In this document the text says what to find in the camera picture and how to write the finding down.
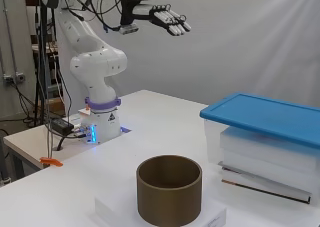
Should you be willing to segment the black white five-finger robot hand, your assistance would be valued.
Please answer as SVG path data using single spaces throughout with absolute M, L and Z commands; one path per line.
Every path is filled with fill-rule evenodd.
M 191 31 L 187 17 L 165 5 L 138 5 L 133 9 L 135 20 L 148 21 L 153 25 L 165 29 L 172 36 L 181 36 Z

